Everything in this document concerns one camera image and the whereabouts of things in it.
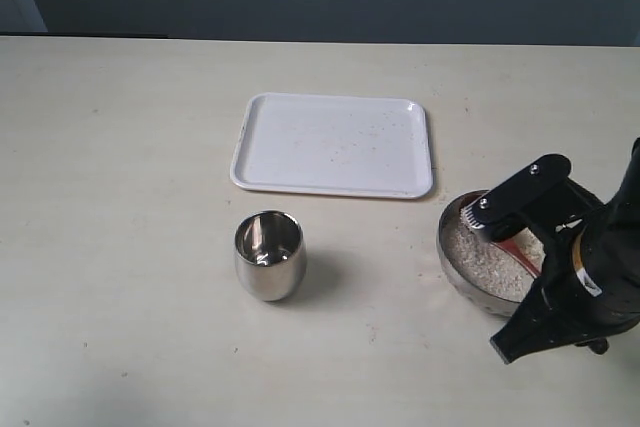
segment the white table surface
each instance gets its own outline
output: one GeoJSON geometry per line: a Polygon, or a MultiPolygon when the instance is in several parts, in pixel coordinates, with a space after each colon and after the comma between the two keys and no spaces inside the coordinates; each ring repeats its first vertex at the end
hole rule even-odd
{"type": "Polygon", "coordinates": [[[640,330],[504,366],[435,233],[456,195],[548,152],[608,199],[639,127],[630,48],[0,37],[0,425],[638,425],[640,330]],[[433,193],[240,190],[264,91],[422,104],[433,193]],[[265,208],[310,252],[281,305],[233,269],[236,225],[265,208]]]}

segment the metal cup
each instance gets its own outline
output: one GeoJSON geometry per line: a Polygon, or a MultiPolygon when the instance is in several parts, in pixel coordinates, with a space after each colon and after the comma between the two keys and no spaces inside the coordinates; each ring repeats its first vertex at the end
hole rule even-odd
{"type": "Polygon", "coordinates": [[[298,288],[307,268],[307,252],[298,222],[270,210],[245,219],[235,236],[236,273],[254,297],[284,299],[298,288]]]}

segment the stainless steel bowl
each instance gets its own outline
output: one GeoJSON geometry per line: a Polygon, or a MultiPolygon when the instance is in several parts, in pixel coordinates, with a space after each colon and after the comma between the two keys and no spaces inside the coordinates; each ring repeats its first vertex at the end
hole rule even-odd
{"type": "Polygon", "coordinates": [[[445,229],[451,227],[452,223],[455,223],[455,225],[461,225],[460,209],[465,205],[468,205],[470,202],[473,202],[486,192],[486,190],[477,190],[475,192],[469,192],[461,195],[444,209],[444,212],[440,217],[440,223],[438,224],[438,237],[436,242],[438,255],[440,256],[442,270],[447,276],[447,279],[449,279],[449,282],[453,284],[458,292],[487,312],[502,317],[511,317],[520,304],[512,300],[495,296],[477,287],[473,283],[473,280],[467,278],[460,266],[456,265],[452,260],[453,257],[450,253],[455,246],[449,245],[447,243],[446,236],[443,235],[445,229]]]}
{"type": "Polygon", "coordinates": [[[288,297],[307,267],[300,225],[275,210],[245,219],[236,231],[235,264],[240,283],[254,297],[265,301],[288,297]]]}

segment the white tray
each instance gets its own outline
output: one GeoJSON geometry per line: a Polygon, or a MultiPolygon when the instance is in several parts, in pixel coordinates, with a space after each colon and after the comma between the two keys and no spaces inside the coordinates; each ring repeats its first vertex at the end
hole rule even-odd
{"type": "Polygon", "coordinates": [[[403,99],[260,94],[231,178],[249,190],[420,197],[433,184],[425,112],[403,99]]]}

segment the stainless steel cup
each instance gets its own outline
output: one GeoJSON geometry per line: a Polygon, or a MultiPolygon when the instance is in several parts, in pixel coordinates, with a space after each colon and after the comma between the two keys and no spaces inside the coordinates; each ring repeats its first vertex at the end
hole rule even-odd
{"type": "Polygon", "coordinates": [[[291,295],[307,268],[307,252],[298,222],[275,210],[245,219],[235,237],[238,279],[254,297],[273,301],[291,295]]]}

